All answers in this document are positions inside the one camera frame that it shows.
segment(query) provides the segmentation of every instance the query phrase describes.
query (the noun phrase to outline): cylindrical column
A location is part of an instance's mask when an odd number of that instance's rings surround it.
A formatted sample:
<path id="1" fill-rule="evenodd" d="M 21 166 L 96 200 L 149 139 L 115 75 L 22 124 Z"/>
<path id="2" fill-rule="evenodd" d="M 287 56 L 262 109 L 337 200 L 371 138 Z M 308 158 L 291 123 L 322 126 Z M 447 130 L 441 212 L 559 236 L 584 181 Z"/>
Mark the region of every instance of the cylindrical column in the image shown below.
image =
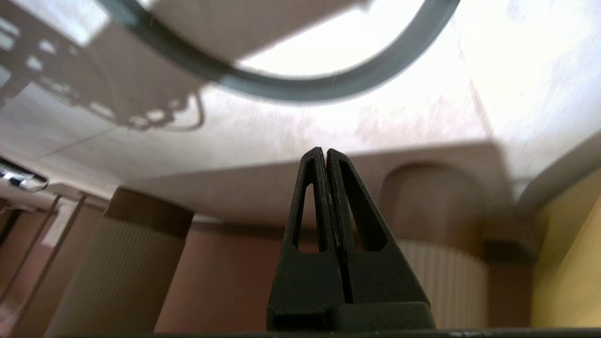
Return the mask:
<path id="1" fill-rule="evenodd" d="M 488 269 L 481 259 L 435 243 L 400 240 L 398 246 L 430 300 L 436 327 L 487 327 Z"/>
<path id="2" fill-rule="evenodd" d="M 192 216 L 189 210 L 118 188 L 46 336 L 152 332 Z"/>
<path id="3" fill-rule="evenodd" d="M 438 328 L 487 327 L 483 209 L 479 186 L 451 168 L 408 166 L 383 183 L 380 210 L 430 300 Z"/>

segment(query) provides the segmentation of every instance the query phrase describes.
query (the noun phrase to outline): beige wall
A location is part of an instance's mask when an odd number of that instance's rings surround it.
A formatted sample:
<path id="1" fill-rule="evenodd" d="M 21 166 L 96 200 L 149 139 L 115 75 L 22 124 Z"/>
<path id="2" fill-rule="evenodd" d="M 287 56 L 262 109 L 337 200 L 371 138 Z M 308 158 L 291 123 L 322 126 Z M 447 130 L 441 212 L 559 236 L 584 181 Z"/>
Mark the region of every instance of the beige wall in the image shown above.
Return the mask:
<path id="1" fill-rule="evenodd" d="M 29 309 L 16 325 L 13 338 L 36 338 L 44 334 L 100 216 L 102 211 L 82 207 Z"/>

